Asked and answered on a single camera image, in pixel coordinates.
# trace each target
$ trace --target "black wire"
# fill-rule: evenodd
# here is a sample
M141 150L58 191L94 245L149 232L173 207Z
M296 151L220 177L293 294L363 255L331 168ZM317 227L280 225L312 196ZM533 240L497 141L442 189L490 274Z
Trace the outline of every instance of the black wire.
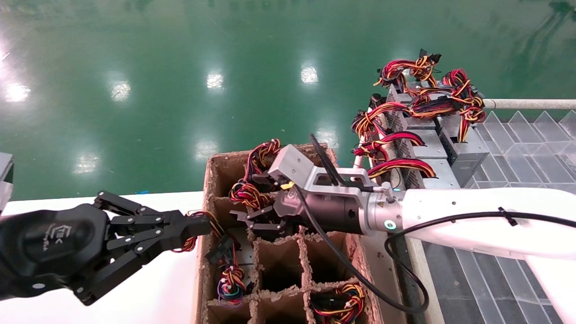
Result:
M509 220L511 220L512 218L524 218L524 219L528 219L528 220L547 221L549 223L560 224L560 225L576 228L576 221L566 220L563 218L552 217L552 216L530 214L530 213L494 211L494 212L483 212L483 213L460 214L460 215L453 215L453 216L438 218L436 220L427 221L427 222L424 222L424 223L421 223L418 225L414 225L408 229L404 229L398 233L394 233L393 235L389 236L386 239L386 241L384 242L384 248L386 249L386 252L388 252L388 254L390 254L392 259L394 259L396 261L396 260L399 260L399 258L390 249L390 244L392 243L392 240L394 240L400 236L404 236L408 233L412 233L414 231L417 231L419 229L423 229L426 227L430 227L430 226L434 226L434 225L438 225L438 224L442 224L442 223L447 223L449 221L452 222L452 221L466 220L466 219L471 219L471 218L488 218L488 217L508 217Z
M350 270L350 272L352 272L356 276L356 278L358 278L358 280L361 283L364 284L364 286L366 286L370 291L372 291L376 296L378 296L378 298L382 299L387 304L389 304L390 306L392 306L392 307L394 307L400 311L403 311L403 312L406 312L409 314L416 314L416 313L424 312L428 308L428 304L430 303L430 298L428 296L428 291L426 290L426 287L424 287L424 284L422 284L420 279L418 279L418 277L412 271L410 271L410 269L408 269L403 263L401 263L402 269L404 271L406 271L406 273L408 274L408 277L412 278L416 282L418 287L420 287L420 289L422 290L422 295L424 296L424 303L422 303L421 306L419 306L419 307L406 307L406 306L404 306L398 302L395 302L394 300L392 300L392 298L386 296L383 292L381 292L378 288L376 288L370 281L368 281L368 279L366 279L366 277L364 277L358 271L358 269L356 269L352 265L352 263L350 263L350 261L348 261L348 258L346 258L342 254L342 252L340 252L340 250L334 245L334 243L332 243L332 241L330 240L330 238L328 237L326 232L324 232L322 230L322 228L320 227L320 224L318 224L318 221L316 221L314 216L312 216L312 211L310 210L310 206L308 206L308 203L306 202L306 199L304 198L304 194L302 193L302 190L296 185L294 186L294 188L296 189L296 193L298 194L298 197L300 198L300 201L302 202L302 206L304 207L304 211L306 212L306 215L308 216L308 220L310 221L310 223L312 223L312 226L314 226L314 229L316 230L316 232L318 232L318 234L320 234L320 236L326 242L326 244L332 249L332 251L334 251L334 253L338 257L338 259L348 268L348 270Z
M394 168L394 170L396 170L396 172L398 173L398 184L394 188L392 188L392 190L398 188L402 183L402 174L400 173L400 168ZM392 185L392 175L390 176L390 184Z
M342 176L338 173L332 162L330 161L330 158L328 158L328 156L322 149L322 146L320 146L320 143L318 143L318 140L316 139L314 134L310 134L310 140L312 141L314 150L316 150L316 153L318 154L318 157L320 158L322 165L326 169L326 173L330 177L330 181L332 182L333 186L337 186L338 184L340 184L343 187L356 187L359 188L361 191L368 193L374 192L374 187L366 187L361 182L345 181L342 178Z
M334 167L334 165L332 164L332 162L330 161L328 156L324 153L322 146L320 146L320 143L318 143L318 140L316 139L314 134L310 134L310 139L312 140L312 145L314 146L314 150L316 150L316 153L318 154L318 157L320 158L322 165L326 169L326 173L328 174L328 177L330 177L330 181L332 182L332 185L337 186L338 184L341 184L342 186L346 187L347 185L346 185L344 179L342 179L342 177L338 174L338 172L336 171L336 168Z

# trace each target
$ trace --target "white tabletop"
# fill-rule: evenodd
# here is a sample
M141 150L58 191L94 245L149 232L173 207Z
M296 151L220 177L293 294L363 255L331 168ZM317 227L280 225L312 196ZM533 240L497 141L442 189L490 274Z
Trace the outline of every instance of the white tabletop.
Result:
M166 211L202 208L203 193L168 193L123 196L141 205ZM9 202L3 215L39 209L69 209L91 203L89 198ZM33 298L0 302L1 324L189 324L192 319L192 286L196 275L196 250L162 253L92 306L84 306L67 289Z

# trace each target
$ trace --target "green floor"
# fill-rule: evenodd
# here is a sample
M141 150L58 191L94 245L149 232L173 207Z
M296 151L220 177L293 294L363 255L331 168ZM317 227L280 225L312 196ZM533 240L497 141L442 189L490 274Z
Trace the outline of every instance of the green floor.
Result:
M0 1L13 199L200 190L206 158L308 133L351 165L376 69L443 54L493 98L575 98L576 20L546 1Z

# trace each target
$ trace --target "red and yellow wires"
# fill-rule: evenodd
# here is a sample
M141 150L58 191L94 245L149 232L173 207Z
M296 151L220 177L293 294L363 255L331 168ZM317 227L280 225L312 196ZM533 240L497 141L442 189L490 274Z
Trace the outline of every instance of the red and yellow wires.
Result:
M407 59L391 61L380 70L378 81L374 83L374 86L379 84L389 86L392 83L397 83L400 92L405 93L408 91L408 86L403 71L409 70L409 75L420 81L428 81L431 86L436 87L436 79L432 76L436 63L437 62L428 55L424 55L416 61L409 61Z
M394 168L415 169L421 171L424 178L436 178L436 173L428 163L418 159L409 159L407 157L392 159L375 165L373 168L368 170L368 177L376 178Z
M241 202L244 206L254 210L270 204L270 198L261 194L256 186L249 182L249 179L250 176L261 174L267 169L269 165L266 165L266 159L278 154L280 148L282 148L280 140L273 138L250 151L244 177L234 184L230 190L229 197L233 202Z
M216 235L216 237L220 240L220 238L226 232L224 231L224 229L222 228L222 226L220 225L218 220L214 217L214 215L212 215L210 212L205 212L203 210L199 210L197 212L189 211L188 213L186 213L186 216L188 216L188 217L196 217L196 216L201 216L201 215L207 215L208 216L208 218L210 219L210 225L212 226L212 233L214 235ZM186 240L186 242L184 242L184 245L182 246L181 249L172 250L172 251L176 252L176 253L190 252L190 251L194 250L194 248L196 247L197 239L198 239L197 236L193 236L191 238L188 238Z
M354 324L357 317L364 311L365 297L364 291L357 284L347 284L336 289L337 295L348 295L349 300L341 310L319 310L313 311L322 317L322 324Z
M353 149L352 153L356 156L366 156L374 161L388 161L388 154L384 149L384 145L401 139L410 140L414 146L424 145L424 141L422 141L422 138L420 138L420 136L417 134L414 134L410 131L398 131L396 133L384 136L381 140L364 142L357 148Z
M352 130L358 134L358 138L363 136L368 138L368 135L373 132L386 136L378 115L387 111L405 111L406 109L406 105L401 103L385 103L372 111L361 111L352 122Z
M217 293L218 301L224 306L238 307L242 303L242 298L246 294L244 285L244 270L239 267L236 260L236 249L232 247L232 265L225 265L222 277L218 281Z
M470 79L463 69L450 71L442 78L442 83L454 87L452 99L460 103L461 121L458 142L464 142L470 125L486 117L486 112L482 109L484 101L482 97L472 91Z

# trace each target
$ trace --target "cardboard box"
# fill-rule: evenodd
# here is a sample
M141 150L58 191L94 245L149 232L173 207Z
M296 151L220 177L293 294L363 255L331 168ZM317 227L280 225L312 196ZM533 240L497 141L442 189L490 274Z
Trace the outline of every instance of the cardboard box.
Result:
M312 145L297 148L320 166ZM230 210L246 211L240 204L233 204L228 192L244 175L249 151L213 155L207 163L204 179L204 209L213 213L225 229L245 228L243 223L229 215ZM327 153L336 165L336 156ZM367 265L366 253L359 235L339 232L328 233L332 241L347 255L353 265L371 282L372 274ZM213 235L198 240L198 276L194 283L192 323L197 324L314 324L309 308L313 293L326 292L350 282L358 282L322 241L318 234L309 234L300 227L298 233L268 242L246 230L246 237L253 249L253 266L247 275L255 283L252 294L245 296L243 304L229 308L219 304L216 294L221 270L205 259L216 244ZM363 315L356 323L381 324L382 316L377 298L367 289Z

